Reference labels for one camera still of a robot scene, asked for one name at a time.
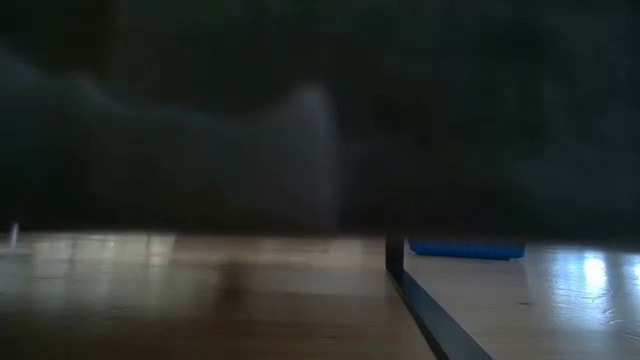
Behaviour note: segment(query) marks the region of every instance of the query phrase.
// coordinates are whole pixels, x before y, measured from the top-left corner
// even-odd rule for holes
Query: wooden floor
[[[383,243],[21,234],[2,359],[432,359]]]
[[[2,359],[433,359],[381,241],[21,234]],[[495,359],[640,359],[640,254],[530,246],[407,269]]]
[[[406,256],[495,360],[640,359],[640,254],[529,246],[509,262]]]

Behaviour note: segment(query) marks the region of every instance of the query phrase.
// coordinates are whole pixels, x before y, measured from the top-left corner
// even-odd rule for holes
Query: blue object
[[[437,242],[433,240],[409,240],[409,247],[418,255],[468,257],[479,259],[509,260],[524,256],[525,244],[472,245],[461,242]]]

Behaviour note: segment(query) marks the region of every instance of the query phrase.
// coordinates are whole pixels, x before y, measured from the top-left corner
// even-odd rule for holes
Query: dark wall
[[[108,67],[105,84],[140,101],[238,115],[322,83],[338,108],[348,225],[638,227],[631,2],[2,6],[18,14],[3,22],[14,48],[58,72]]]

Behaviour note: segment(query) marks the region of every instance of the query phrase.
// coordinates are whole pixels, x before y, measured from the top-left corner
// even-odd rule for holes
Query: black table leg
[[[387,272],[436,358],[491,360],[491,356],[405,271],[404,244],[403,237],[386,238]]]

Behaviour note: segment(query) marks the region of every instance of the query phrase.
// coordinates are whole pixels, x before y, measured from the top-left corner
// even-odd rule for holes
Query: black edge
[[[387,237],[390,278],[438,360],[492,360],[491,356],[404,269],[403,237]]]

